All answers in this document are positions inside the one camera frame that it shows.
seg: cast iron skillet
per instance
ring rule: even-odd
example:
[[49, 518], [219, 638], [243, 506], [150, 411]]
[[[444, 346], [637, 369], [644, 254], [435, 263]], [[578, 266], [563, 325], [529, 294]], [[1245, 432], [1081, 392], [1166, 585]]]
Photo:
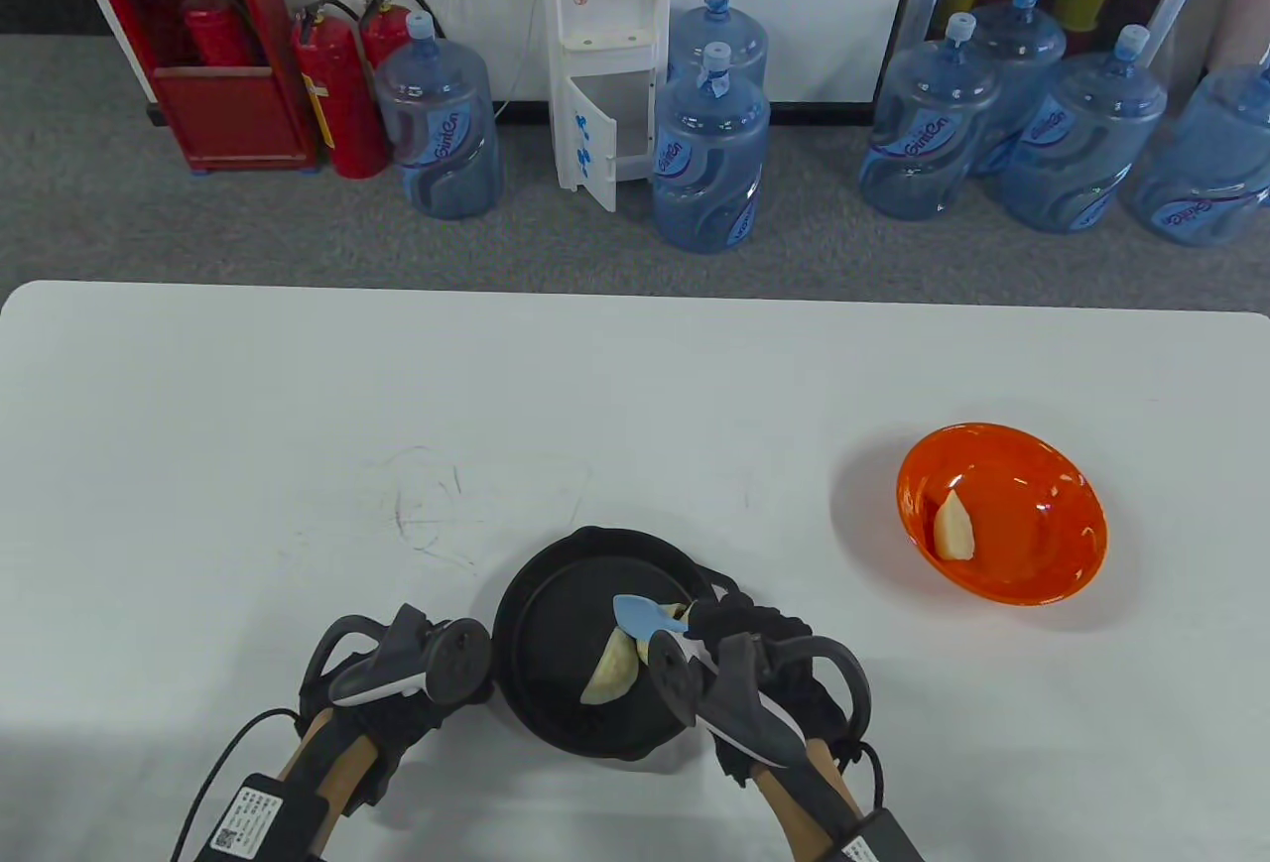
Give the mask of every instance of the cast iron skillet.
[[578, 702], [615, 627], [613, 595], [660, 604], [714, 598], [730, 578], [660, 538], [579, 528], [516, 575], [494, 617], [494, 679], [535, 736], [580, 757], [643, 759], [683, 730], [640, 666], [630, 692], [599, 707]]

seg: orange plastic bowl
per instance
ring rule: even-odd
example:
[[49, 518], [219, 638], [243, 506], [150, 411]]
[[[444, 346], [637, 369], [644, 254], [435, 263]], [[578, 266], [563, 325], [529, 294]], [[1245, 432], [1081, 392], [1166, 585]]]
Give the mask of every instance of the orange plastic bowl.
[[[974, 557], [935, 554], [935, 513], [956, 489], [974, 526]], [[1102, 567], [1107, 523], [1093, 487], [1052, 446], [1025, 432], [964, 423], [933, 432], [899, 467], [904, 531], [950, 581], [1002, 604], [1052, 604]]]

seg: pear slice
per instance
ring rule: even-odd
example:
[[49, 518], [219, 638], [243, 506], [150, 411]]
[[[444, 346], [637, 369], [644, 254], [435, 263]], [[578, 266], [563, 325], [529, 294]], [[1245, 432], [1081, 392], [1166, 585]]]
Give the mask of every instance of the pear slice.
[[944, 561], [969, 561], [974, 557], [974, 526], [956, 489], [949, 493], [935, 513], [935, 554]]
[[608, 635], [605, 653], [599, 654], [599, 663], [596, 664], [587, 688], [582, 692], [580, 702], [588, 707], [612, 703], [630, 691], [638, 677], [639, 658], [635, 655], [635, 641], [621, 627], [615, 627]]

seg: blue water jug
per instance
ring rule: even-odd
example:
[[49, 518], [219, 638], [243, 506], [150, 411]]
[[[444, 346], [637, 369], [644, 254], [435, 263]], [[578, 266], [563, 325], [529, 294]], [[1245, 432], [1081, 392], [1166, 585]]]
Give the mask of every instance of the blue water jug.
[[1048, 234], [1099, 222], [1165, 113], [1168, 95], [1137, 65], [1151, 33], [1125, 25], [1115, 51], [1069, 58], [1001, 175], [1006, 209]]
[[697, 77], [657, 100], [653, 217], [665, 240], [695, 254], [737, 246], [758, 213], [772, 109], [730, 65], [725, 42], [707, 43]]
[[1200, 83], [1175, 131], [1147, 147], [1124, 203], [1148, 231], [1209, 248], [1243, 234], [1267, 197], [1270, 65], [1247, 65]]
[[949, 18], [942, 42], [923, 42], [894, 56], [860, 168], [860, 192], [884, 215], [925, 221], [956, 199], [979, 155], [997, 72], [966, 42], [969, 13]]
[[1063, 27], [1036, 8], [1040, 0], [1013, 0], [974, 10], [978, 25], [970, 44], [992, 60], [1001, 95], [988, 113], [983, 151], [970, 169], [974, 178], [1001, 174], [1024, 126], [1045, 94], [1045, 76], [1067, 52]]
[[438, 39], [428, 13], [406, 18], [410, 42], [375, 74], [375, 94], [410, 203], [455, 221], [493, 208], [503, 193], [485, 60]]
[[701, 71], [701, 52], [711, 42], [725, 42], [732, 48], [734, 79], [743, 75], [763, 88], [767, 32], [753, 17], [733, 9], [732, 0], [705, 0], [704, 6], [690, 9], [671, 24], [667, 81], [677, 81], [682, 75], [695, 79]]

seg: white water dispenser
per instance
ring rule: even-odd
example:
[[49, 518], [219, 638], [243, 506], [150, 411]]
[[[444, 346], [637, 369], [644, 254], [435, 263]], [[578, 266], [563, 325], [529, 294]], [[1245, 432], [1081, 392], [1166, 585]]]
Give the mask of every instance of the white water dispenser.
[[616, 211], [617, 182], [652, 171], [671, 0], [542, 1], [560, 187]]

